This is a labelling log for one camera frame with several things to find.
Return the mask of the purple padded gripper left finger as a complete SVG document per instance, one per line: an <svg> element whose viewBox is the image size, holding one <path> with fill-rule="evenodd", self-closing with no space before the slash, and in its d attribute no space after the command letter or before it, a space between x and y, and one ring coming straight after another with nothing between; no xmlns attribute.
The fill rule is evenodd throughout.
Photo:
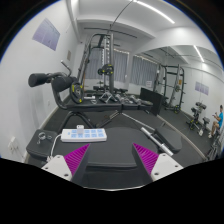
<svg viewBox="0 0 224 224"><path fill-rule="evenodd" d="M88 163L90 145L86 144L69 154L54 156L42 169L80 185Z"/></svg>

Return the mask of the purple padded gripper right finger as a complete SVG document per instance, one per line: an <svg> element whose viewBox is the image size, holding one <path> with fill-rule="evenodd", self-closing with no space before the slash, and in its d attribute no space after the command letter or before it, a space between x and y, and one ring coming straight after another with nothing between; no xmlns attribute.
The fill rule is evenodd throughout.
<svg viewBox="0 0 224 224"><path fill-rule="evenodd" d="M132 144L132 153L145 180L156 181L182 169L167 153L157 154L136 143Z"/></svg>

